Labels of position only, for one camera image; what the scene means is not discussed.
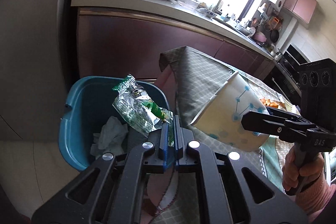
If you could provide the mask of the pink sleeved right forearm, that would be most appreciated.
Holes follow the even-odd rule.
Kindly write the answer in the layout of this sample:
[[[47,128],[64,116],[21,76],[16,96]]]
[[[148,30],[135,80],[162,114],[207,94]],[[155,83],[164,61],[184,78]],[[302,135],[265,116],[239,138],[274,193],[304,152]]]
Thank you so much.
[[[327,183],[323,171],[302,187],[295,203],[307,214],[309,223],[335,223],[335,185]]]

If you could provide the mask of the right hand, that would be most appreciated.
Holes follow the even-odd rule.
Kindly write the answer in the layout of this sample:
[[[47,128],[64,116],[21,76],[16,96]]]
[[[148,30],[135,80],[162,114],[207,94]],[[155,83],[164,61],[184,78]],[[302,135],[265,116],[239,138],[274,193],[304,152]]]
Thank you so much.
[[[306,184],[315,181],[321,175],[324,167],[324,158],[319,153],[317,158],[302,166],[300,169],[294,164],[295,150],[291,147],[285,157],[285,164],[282,168],[282,186],[286,191],[298,187],[298,177],[306,177]]]

